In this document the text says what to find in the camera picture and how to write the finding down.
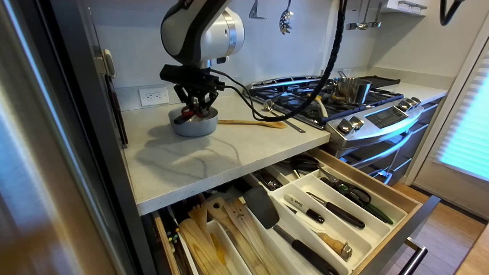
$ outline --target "black cable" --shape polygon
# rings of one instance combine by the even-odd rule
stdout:
[[[442,26],[446,26],[452,20],[453,15],[463,1],[465,0],[455,0],[448,12],[446,12],[446,0],[440,0],[440,24]]]
[[[235,91],[238,92],[238,94],[240,95],[240,97],[251,108],[252,113],[253,113],[253,118],[255,120],[258,120],[258,121],[267,121],[267,122],[278,122],[278,121],[283,121],[283,120],[289,119],[289,118],[291,118],[291,117],[299,114],[300,112],[302,112],[307,106],[309,106],[314,101],[314,99],[316,98],[316,96],[323,89],[324,85],[326,84],[326,82],[328,81],[328,79],[329,79],[329,77],[331,75],[331,72],[333,71],[334,64],[336,62],[336,59],[338,58],[338,53],[339,53],[339,48],[340,48],[340,45],[341,45],[341,40],[343,38],[343,28],[344,28],[343,26],[345,24],[345,15],[346,15],[346,6],[347,6],[347,3],[348,3],[348,0],[340,1],[340,7],[339,7],[339,10],[338,10],[338,20],[336,22],[336,33],[335,33],[335,36],[334,36],[333,48],[331,49],[331,54],[330,54],[330,58],[329,58],[329,61],[328,61],[328,65],[326,66],[326,69],[324,70],[323,76],[319,80],[319,83],[317,84],[316,88],[314,88],[314,90],[312,91],[311,95],[306,99],[306,101],[304,103],[302,103],[301,106],[299,106],[296,109],[290,111],[288,114],[281,115],[281,116],[278,116],[278,117],[270,117],[270,116],[264,116],[264,115],[260,114],[259,112],[257,112],[254,109],[254,107],[253,107],[253,100],[251,99],[251,94],[249,93],[248,89],[246,89],[246,87],[243,84],[241,84],[238,81],[232,79],[229,75],[227,75],[224,72],[221,72],[221,71],[218,71],[218,70],[215,70],[215,69],[211,69],[211,72],[214,72],[214,73],[217,73],[217,74],[220,74],[220,75],[223,75],[223,76],[229,78],[229,80],[231,80],[232,82],[234,82],[237,85],[239,85],[240,87],[242,87],[246,91],[246,93],[248,93],[248,97],[249,97],[249,99],[251,101],[251,104],[246,101],[245,97],[235,87],[232,88],[232,89],[234,89]]]

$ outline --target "gray bowl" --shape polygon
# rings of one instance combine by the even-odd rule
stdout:
[[[168,113],[172,129],[178,135],[184,137],[201,137],[215,131],[218,122],[218,112],[215,108],[211,107],[209,109],[210,114],[205,118],[200,118],[195,115],[187,122],[177,125],[173,120],[182,114],[181,110],[182,107],[178,107]]]

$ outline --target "white wall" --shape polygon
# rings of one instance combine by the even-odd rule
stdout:
[[[215,65],[240,78],[245,85],[264,79],[290,75],[319,74],[331,50],[331,35],[336,27],[336,5],[332,0],[292,1],[293,29],[282,35],[278,21],[286,0],[261,0],[258,15],[267,20],[248,18],[253,0],[235,0],[230,8],[245,24],[242,50],[226,64]],[[164,83],[159,72],[164,64],[177,64],[164,50],[160,24],[176,1],[103,0],[92,1],[92,14],[102,48],[114,57],[118,78],[116,88]],[[356,12],[348,12],[347,22],[356,22]],[[337,68],[366,67],[377,30],[345,31]]]
[[[488,13],[489,1],[465,1],[445,27],[440,25],[439,10],[440,0],[431,0],[424,18],[383,14],[370,66],[455,77]]]

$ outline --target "window blind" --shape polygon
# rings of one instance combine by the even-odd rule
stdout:
[[[489,51],[480,58],[435,161],[489,182]]]

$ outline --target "oven display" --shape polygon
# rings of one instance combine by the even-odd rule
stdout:
[[[399,111],[396,107],[391,107],[378,113],[367,115],[365,118],[377,127],[385,128],[407,118],[407,115]]]

